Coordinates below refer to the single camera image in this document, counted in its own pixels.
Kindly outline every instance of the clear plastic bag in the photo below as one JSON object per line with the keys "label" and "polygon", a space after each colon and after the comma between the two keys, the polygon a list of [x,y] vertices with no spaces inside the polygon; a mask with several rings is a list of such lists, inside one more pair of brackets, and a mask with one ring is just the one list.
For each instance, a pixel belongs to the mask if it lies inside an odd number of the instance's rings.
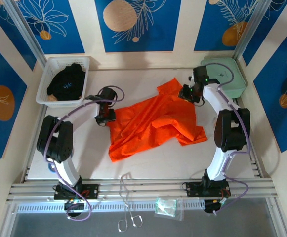
{"label": "clear plastic bag", "polygon": [[181,198],[158,197],[155,205],[155,217],[171,220],[184,220],[184,203]]}

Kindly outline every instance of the white basket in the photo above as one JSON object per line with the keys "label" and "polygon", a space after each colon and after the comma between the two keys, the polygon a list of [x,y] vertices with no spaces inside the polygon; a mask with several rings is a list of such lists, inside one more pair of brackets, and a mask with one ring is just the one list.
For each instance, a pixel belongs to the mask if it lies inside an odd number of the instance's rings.
{"label": "white basket", "polygon": [[[49,101],[48,95],[46,93],[47,88],[52,82],[55,75],[58,72],[65,69],[66,66],[72,65],[72,63],[80,64],[85,72],[85,80],[82,96],[79,100],[67,100],[67,101]],[[89,68],[89,58],[88,57],[54,57],[49,58],[40,81],[40,85],[38,88],[36,102],[39,104],[45,104],[49,107],[75,107],[80,105],[85,97],[87,76],[88,76],[88,68]]]}

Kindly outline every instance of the white wall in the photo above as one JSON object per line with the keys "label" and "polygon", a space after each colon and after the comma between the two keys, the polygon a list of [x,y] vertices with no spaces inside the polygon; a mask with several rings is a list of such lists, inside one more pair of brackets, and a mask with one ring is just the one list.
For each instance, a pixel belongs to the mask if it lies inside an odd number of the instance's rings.
{"label": "white wall", "polygon": [[35,102],[36,91],[42,75],[37,64],[34,71],[18,53],[0,27],[0,53],[27,85],[27,91],[19,109],[3,158],[0,159],[0,219],[11,184],[21,175],[31,135],[34,132],[40,106]]}
{"label": "white wall", "polygon": [[91,57],[91,70],[192,68],[208,56],[231,56],[233,51],[194,52],[206,2],[207,0],[182,0],[173,52],[105,53],[95,1],[69,0],[85,55]]}
{"label": "white wall", "polygon": [[286,36],[287,6],[249,65],[246,66],[243,59],[240,60],[240,65],[248,81],[248,87],[242,95],[242,100],[244,105],[251,111],[252,141],[257,154],[263,160],[266,171],[273,179],[285,216],[287,217],[287,151],[280,153],[271,126],[253,84],[253,80]]}

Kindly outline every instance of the green plastic container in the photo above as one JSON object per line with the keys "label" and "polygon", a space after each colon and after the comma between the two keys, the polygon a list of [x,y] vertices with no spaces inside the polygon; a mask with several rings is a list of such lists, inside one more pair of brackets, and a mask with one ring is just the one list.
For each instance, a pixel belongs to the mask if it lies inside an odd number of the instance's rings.
{"label": "green plastic container", "polygon": [[[246,81],[242,77],[236,61],[232,58],[205,59],[201,62],[201,66],[204,66],[208,63],[221,63],[233,71],[234,80],[231,83],[224,85],[222,89],[231,99],[239,98],[243,91],[246,89]],[[220,65],[208,65],[207,72],[209,78],[216,78],[220,83],[230,81],[232,78],[229,70]]]}

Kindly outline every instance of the orange cloth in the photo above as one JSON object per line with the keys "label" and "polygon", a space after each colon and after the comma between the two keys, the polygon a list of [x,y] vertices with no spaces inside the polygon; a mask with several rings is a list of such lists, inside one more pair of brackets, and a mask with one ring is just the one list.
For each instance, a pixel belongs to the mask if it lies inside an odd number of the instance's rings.
{"label": "orange cloth", "polygon": [[158,96],[115,110],[116,121],[107,124],[112,161],[154,148],[173,137],[182,146],[207,141],[204,129],[196,126],[195,106],[178,98],[181,88],[174,78],[158,87]]}

